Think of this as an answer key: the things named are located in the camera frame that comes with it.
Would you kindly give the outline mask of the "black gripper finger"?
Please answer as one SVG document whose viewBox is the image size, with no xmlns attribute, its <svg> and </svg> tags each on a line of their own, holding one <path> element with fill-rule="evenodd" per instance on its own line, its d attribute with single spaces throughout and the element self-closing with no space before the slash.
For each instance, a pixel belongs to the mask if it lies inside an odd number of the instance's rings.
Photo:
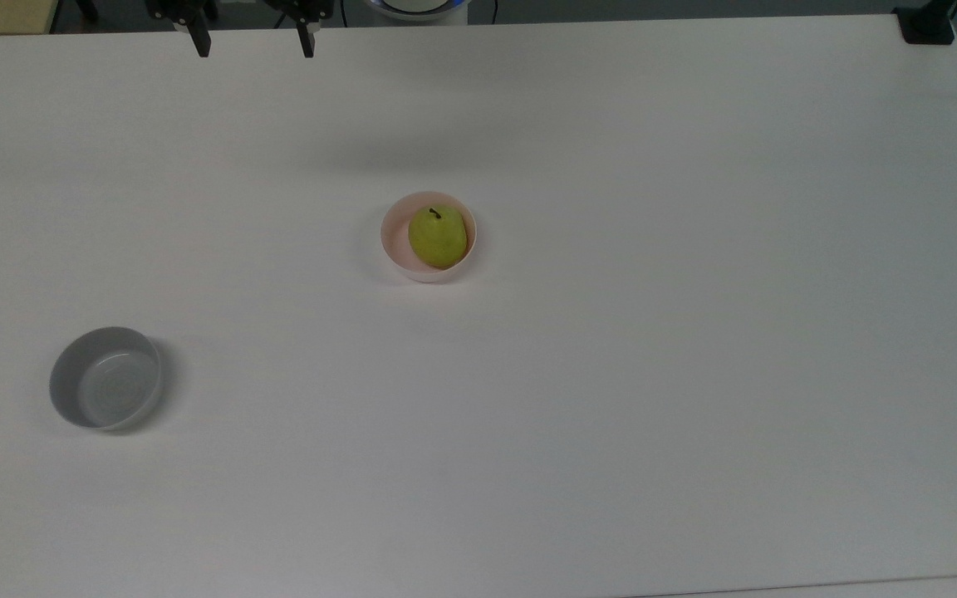
<svg viewBox="0 0 957 598">
<path fill-rule="evenodd" d="M 303 54 L 313 57 L 315 52 L 315 35 L 322 23 L 333 18 L 336 10 L 335 1 L 267 1 L 267 5 L 276 12 L 280 12 L 282 19 L 295 22 L 297 36 Z"/>
<path fill-rule="evenodd" d="M 219 19 L 216 1 L 147 0 L 145 10 L 154 20 L 169 22 L 176 31 L 189 34 L 199 56 L 209 56 L 209 22 Z"/>
</svg>

